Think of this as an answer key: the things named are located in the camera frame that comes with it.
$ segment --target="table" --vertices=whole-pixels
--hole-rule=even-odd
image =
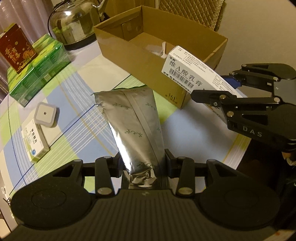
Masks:
[[[114,156],[118,149],[92,93],[114,87],[142,85],[136,78],[105,59],[97,42],[71,51],[70,63],[23,108],[7,96],[0,104],[0,171],[10,196],[23,186],[73,159],[94,162],[101,156]],[[175,156],[188,156],[196,162],[217,159],[236,168],[250,139],[227,129],[223,121],[203,104],[190,101],[177,109],[155,93],[165,148]],[[22,128],[33,119],[39,102],[59,108],[57,126],[42,131],[50,151],[32,164],[21,138]],[[120,179],[112,179],[115,189]],[[84,186],[94,191],[94,179]],[[196,191],[204,182],[197,178]]]

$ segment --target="stainless steel kettle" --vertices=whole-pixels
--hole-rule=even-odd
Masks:
[[[49,22],[58,41],[67,50],[84,47],[96,40],[94,26],[107,18],[108,0],[65,0],[58,4]]]

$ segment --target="kettle spout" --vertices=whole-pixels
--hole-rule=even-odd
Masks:
[[[108,2],[108,0],[102,0],[102,2],[100,3],[99,6],[92,4],[93,7],[97,8],[100,17],[103,16],[103,13],[104,13],[106,6],[107,6],[107,2]]]

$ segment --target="curtain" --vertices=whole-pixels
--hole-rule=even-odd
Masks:
[[[0,0],[0,33],[16,23],[34,43],[48,33],[47,20],[52,10],[51,0]],[[8,93],[8,68],[9,64],[0,56],[0,102]]]

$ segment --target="crumpled foil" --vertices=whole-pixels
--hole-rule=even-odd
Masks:
[[[122,156],[129,189],[168,185],[158,112],[149,87],[94,93]]]

